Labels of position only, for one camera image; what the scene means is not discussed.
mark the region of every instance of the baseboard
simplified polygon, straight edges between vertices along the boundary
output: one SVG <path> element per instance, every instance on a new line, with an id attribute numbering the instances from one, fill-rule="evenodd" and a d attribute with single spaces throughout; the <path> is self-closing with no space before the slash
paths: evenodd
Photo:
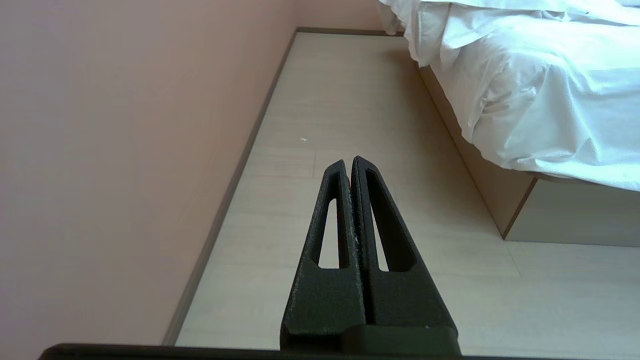
<path id="1" fill-rule="evenodd" d="M 234 193 L 236 192 L 236 187 L 238 182 L 240 182 L 240 177 L 242 176 L 244 166 L 249 158 L 249 154 L 251 153 L 251 149 L 253 148 L 253 144 L 255 143 L 255 138 L 258 135 L 258 130 L 260 129 L 260 125 L 262 125 L 262 119 L 264 118 L 264 114 L 267 111 L 267 107 L 271 102 L 271 97 L 273 96 L 273 91 L 278 83 L 278 79 L 280 78 L 280 74 L 282 73 L 282 68 L 284 67 L 285 62 L 287 61 L 287 57 L 289 57 L 289 52 L 291 51 L 291 47 L 293 46 L 293 42 L 296 38 L 297 31 L 291 35 L 291 40 L 289 41 L 289 45 L 282 56 L 282 61 L 280 61 L 280 65 L 278 66 L 278 70 L 271 82 L 271 86 L 269 87 L 269 92 L 267 96 L 264 98 L 264 102 L 262 103 L 262 107 L 260 108 L 260 112 L 258 117 L 253 125 L 253 129 L 251 134 L 249 135 L 249 139 L 244 147 L 244 151 L 242 156 L 240 157 L 240 161 L 234 171 L 234 174 L 231 178 L 231 182 L 229 182 L 229 186 L 225 195 L 220 204 L 220 208 L 218 209 L 218 213 L 213 220 L 213 224 L 211 225 L 211 230 L 209 231 L 209 235 L 205 240 L 204 246 L 202 247 L 202 251 L 196 261 L 196 265 L 194 266 L 193 272 L 189 277 L 189 281 L 187 282 L 186 287 L 184 288 L 184 292 L 182 293 L 182 297 L 180 298 L 180 302 L 178 303 L 178 307 L 173 314 L 173 318 L 171 323 L 169 324 L 169 328 L 164 336 L 162 341 L 162 345 L 166 346 L 174 346 L 176 341 L 178 340 L 178 336 L 180 331 L 182 330 L 182 325 L 184 324 L 184 320 L 187 317 L 187 313 L 189 311 L 189 307 L 193 301 L 193 297 L 195 296 L 196 290 L 198 289 L 198 284 L 202 278 L 202 274 L 204 273 L 204 269 L 207 266 L 207 262 L 209 260 L 209 256 L 211 255 L 211 251 L 216 243 L 216 239 L 218 238 L 218 234 L 220 233 L 220 228 L 222 227 L 222 222 L 227 215 L 227 211 L 229 206 L 231 205 L 231 200 L 233 199 Z"/>
<path id="2" fill-rule="evenodd" d="M 333 28 L 298 28 L 300 33 L 338 34 L 338 35 L 369 35 L 375 37 L 402 37 L 404 31 L 389 35 L 384 30 L 355 30 L 355 29 L 333 29 Z"/>

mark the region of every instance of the wall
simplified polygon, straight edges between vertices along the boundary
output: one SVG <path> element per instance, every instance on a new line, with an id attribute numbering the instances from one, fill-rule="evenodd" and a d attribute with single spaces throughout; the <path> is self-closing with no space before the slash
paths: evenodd
<path id="1" fill-rule="evenodd" d="M 383 30 L 378 0 L 297 0 L 298 26 Z"/>
<path id="2" fill-rule="evenodd" d="M 0 4 L 0 359 L 161 342 L 291 0 Z"/>

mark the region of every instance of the light wood floor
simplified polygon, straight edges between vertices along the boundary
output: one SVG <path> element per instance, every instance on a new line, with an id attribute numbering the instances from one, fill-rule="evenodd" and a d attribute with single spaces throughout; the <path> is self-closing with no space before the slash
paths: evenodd
<path id="1" fill-rule="evenodd" d="M 464 354 L 640 357 L 639 248 L 502 241 L 405 40 L 308 33 L 296 38 L 178 345 L 278 348 L 323 170 L 339 159 L 349 170 L 357 154 L 385 176 Z M 329 227 L 325 267 L 337 266 Z"/>

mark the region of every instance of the wooden bed base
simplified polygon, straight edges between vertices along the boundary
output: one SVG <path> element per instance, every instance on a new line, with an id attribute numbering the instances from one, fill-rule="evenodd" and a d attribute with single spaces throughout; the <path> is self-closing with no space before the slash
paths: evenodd
<path id="1" fill-rule="evenodd" d="M 464 140 L 431 68 L 420 75 L 505 240 L 640 247 L 640 192 L 498 167 Z"/>

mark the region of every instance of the white duvet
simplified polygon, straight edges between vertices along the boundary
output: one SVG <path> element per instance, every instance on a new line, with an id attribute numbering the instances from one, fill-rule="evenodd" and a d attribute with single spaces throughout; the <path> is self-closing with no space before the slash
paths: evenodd
<path id="1" fill-rule="evenodd" d="M 380 1 L 389 31 L 406 28 L 413 58 L 432 65 L 462 135 L 486 159 L 640 191 L 639 9 Z"/>

